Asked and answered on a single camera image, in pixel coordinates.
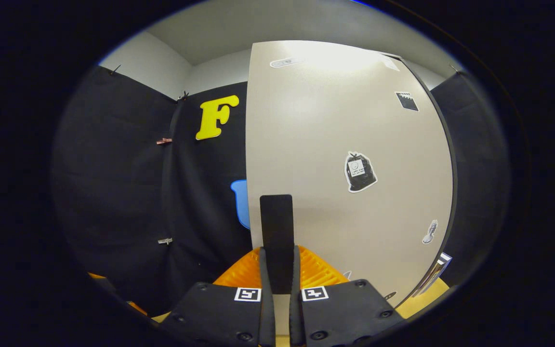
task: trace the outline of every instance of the white wall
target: white wall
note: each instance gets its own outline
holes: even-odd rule
[[[219,86],[247,81],[250,56],[251,49],[245,49],[194,66],[184,83],[184,89],[190,94],[196,94]],[[438,73],[421,65],[410,61],[407,61],[407,63],[430,90],[445,80]]]
[[[183,95],[192,68],[170,46],[143,31],[117,47],[99,65],[126,75],[172,99]]]

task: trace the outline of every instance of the table surface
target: table surface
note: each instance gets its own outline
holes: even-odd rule
[[[287,58],[300,62],[270,66]],[[260,196],[290,194],[296,244],[401,303],[436,261],[453,196],[447,136],[425,88],[398,59],[316,41],[255,43],[247,88],[253,247],[262,246]],[[418,111],[396,92],[410,93]],[[353,151],[377,177],[356,193],[345,173]]]

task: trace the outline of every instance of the blue object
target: blue object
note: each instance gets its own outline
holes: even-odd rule
[[[231,183],[231,189],[235,192],[237,218],[242,226],[249,229],[250,209],[247,204],[247,180],[238,180]]]

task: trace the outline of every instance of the ceiling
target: ceiling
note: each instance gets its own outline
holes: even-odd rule
[[[443,77],[461,67],[407,24],[350,0],[208,0],[147,31],[194,66],[254,42],[311,40],[394,53]]]

